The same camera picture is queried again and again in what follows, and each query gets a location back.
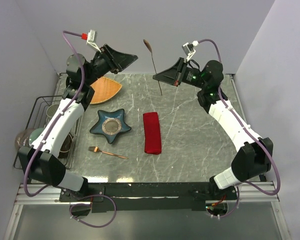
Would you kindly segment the copper spoon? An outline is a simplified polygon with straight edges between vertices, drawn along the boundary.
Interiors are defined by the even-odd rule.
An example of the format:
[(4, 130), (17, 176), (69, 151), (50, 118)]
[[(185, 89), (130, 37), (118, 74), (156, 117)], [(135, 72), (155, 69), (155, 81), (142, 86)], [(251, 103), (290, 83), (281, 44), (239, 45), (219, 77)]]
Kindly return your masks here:
[[(152, 47), (151, 47), (150, 43), (146, 39), (143, 39), (143, 43), (146, 46), (146, 48), (148, 49), (148, 51), (150, 52), (151, 61), (152, 61), (152, 65), (153, 65), (153, 68), (154, 68), (154, 72), (155, 72), (155, 74), (157, 74), (157, 68), (156, 68), (156, 65), (155, 65), (155, 62), (154, 62)], [(157, 81), (157, 83), (158, 83), (158, 86), (159, 86), (160, 95), (162, 96), (163, 92), (162, 92), (162, 88), (161, 88), (160, 82)]]

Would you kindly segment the red cloth napkin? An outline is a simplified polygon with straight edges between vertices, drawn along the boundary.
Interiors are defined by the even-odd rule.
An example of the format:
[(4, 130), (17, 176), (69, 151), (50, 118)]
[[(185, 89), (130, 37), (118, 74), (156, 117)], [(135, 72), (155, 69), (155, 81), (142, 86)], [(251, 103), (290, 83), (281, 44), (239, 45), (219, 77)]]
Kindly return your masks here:
[(144, 152), (152, 155), (162, 153), (162, 139), (160, 121), (157, 112), (146, 112), (143, 114), (144, 126)]

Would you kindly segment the copper fork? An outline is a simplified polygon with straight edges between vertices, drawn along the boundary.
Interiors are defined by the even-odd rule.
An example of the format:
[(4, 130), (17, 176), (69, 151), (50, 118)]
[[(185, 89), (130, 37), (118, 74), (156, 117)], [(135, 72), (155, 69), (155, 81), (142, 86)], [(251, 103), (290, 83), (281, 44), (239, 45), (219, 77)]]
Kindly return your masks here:
[(89, 150), (90, 152), (94, 152), (94, 153), (103, 153), (103, 154), (110, 155), (110, 156), (113, 156), (113, 157), (118, 157), (118, 158), (121, 158), (121, 159), (128, 159), (127, 157), (122, 156), (122, 155), (118, 155), (118, 154), (115, 154), (115, 153), (103, 151), (103, 150), (101, 150), (101, 149), (100, 149), (99, 147), (97, 147), (97, 146), (89, 146), (89, 147), (88, 147), (88, 150)]

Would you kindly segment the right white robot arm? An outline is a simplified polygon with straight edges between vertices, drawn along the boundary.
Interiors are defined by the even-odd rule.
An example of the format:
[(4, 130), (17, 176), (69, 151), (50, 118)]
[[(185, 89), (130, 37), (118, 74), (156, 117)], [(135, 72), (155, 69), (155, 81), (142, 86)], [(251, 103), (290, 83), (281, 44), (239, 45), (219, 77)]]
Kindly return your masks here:
[(253, 131), (222, 91), (222, 63), (210, 60), (203, 69), (193, 67), (195, 64), (181, 57), (172, 67), (154, 74), (152, 78), (175, 87), (185, 83), (199, 88), (199, 105), (219, 123), (232, 141), (236, 155), (230, 167), (209, 179), (209, 195), (218, 200), (226, 194), (227, 188), (270, 171), (273, 142)]

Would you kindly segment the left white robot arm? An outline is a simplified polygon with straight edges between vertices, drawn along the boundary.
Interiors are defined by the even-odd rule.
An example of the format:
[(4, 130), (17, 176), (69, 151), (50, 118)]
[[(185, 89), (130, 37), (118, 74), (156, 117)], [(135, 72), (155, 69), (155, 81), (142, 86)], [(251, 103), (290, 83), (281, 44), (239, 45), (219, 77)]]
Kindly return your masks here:
[(30, 146), (18, 150), (24, 172), (23, 189), (34, 197), (27, 187), (28, 180), (36, 180), (46, 186), (67, 189), (78, 201), (89, 195), (88, 180), (66, 169), (59, 161), (61, 147), (76, 121), (88, 108), (95, 91), (91, 84), (105, 74), (118, 74), (138, 59), (137, 55), (114, 50), (104, 44), (95, 52), (91, 61), (75, 52), (66, 61), (67, 83), (58, 110), (39, 137)]

